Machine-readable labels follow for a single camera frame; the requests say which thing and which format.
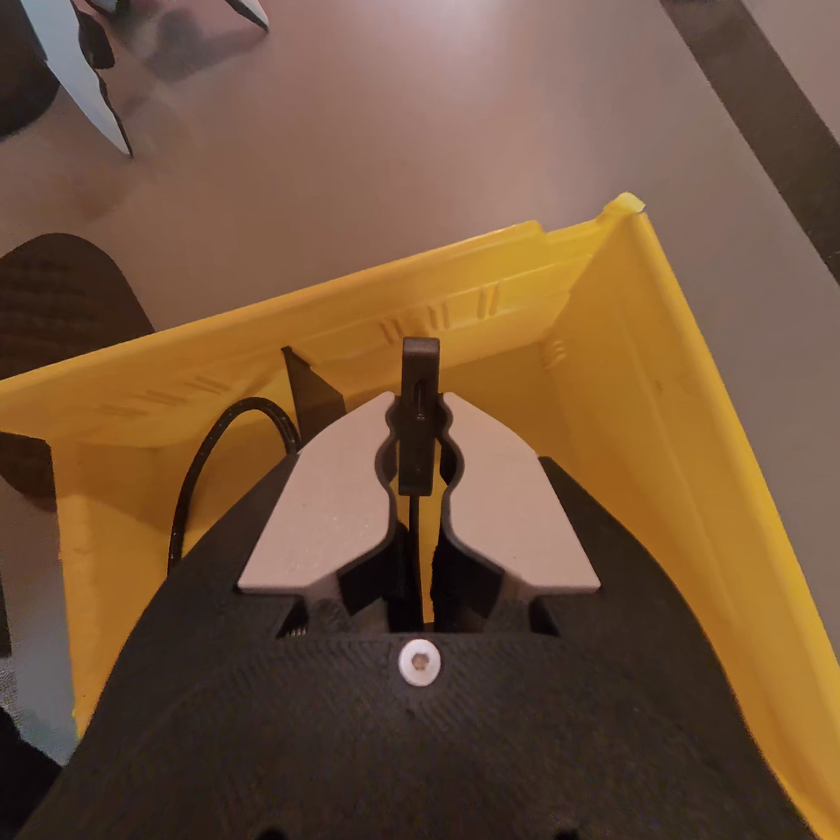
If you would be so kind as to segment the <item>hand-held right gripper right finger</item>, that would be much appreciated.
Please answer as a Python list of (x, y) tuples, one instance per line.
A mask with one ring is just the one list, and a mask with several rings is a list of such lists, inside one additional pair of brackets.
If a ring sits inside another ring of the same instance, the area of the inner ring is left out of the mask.
[(601, 581), (537, 453), (496, 418), (443, 394), (443, 534), (488, 572), (488, 596), (588, 595)]

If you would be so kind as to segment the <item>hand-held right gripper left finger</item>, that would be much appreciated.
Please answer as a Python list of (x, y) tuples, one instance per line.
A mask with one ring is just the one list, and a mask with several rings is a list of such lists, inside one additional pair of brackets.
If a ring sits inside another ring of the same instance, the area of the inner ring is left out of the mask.
[(380, 455), (394, 440), (384, 392), (304, 445), (238, 579), (248, 595), (340, 595), (339, 574), (385, 546), (396, 513)]

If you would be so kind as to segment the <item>small black hdmi adapter box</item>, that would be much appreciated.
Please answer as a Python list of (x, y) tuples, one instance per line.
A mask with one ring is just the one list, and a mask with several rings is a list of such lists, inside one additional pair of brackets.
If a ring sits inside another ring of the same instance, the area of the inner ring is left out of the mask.
[[(304, 445), (347, 414), (343, 397), (335, 388), (314, 374), (311, 366), (290, 347), (284, 348), (283, 354), (298, 424), (295, 425), (278, 404), (259, 396), (243, 398), (222, 412), (193, 457), (175, 503), (167, 550), (168, 578), (184, 555), (191, 502), (203, 468), (234, 420), (247, 413), (260, 413), (280, 434), (286, 450), (286, 457), (280, 464), (286, 471), (286, 482), (279, 491), (275, 507)], [(384, 547), (366, 559), (352, 562), (339, 573), (338, 596), (280, 595), (301, 603), (301, 609), (308, 613), (312, 633), (318, 623), (334, 629), (353, 628), (364, 635), (407, 634), (424, 629), (418, 500), (430, 495), (433, 486), (438, 373), (439, 341), (404, 339), (401, 388), (387, 416), (394, 440), (380, 455), (380, 465), (385, 478), (390, 480), (394, 503), (393, 530)], [(274, 507), (268, 513), (266, 523)], [(252, 535), (246, 538), (245, 547), (240, 550), (240, 575), (265, 525), (256, 534), (256, 525), (247, 524)], [(233, 587), (236, 592), (246, 595), (238, 589), (238, 581)]]

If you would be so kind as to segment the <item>yellow plastic bin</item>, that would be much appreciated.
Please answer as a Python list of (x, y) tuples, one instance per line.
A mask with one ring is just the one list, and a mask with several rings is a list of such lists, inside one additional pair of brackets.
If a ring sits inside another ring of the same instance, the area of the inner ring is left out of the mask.
[[(233, 587), (286, 482), (283, 349), (347, 413), (439, 341), (421, 631)], [(443, 394), (537, 453), (601, 588), (488, 596), (443, 534)], [(21, 838), (838, 838), (838, 663), (644, 205), (525, 223), (24, 374), (80, 738)]]

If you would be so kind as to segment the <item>black oval pad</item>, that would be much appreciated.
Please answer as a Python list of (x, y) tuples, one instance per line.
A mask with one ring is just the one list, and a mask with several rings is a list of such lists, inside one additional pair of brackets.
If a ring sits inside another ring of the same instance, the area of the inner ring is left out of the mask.
[(40, 119), (59, 83), (19, 1), (1, 2), (1, 141)]
[(72, 234), (30, 239), (1, 260), (2, 411), (20, 376), (153, 332), (104, 250)]

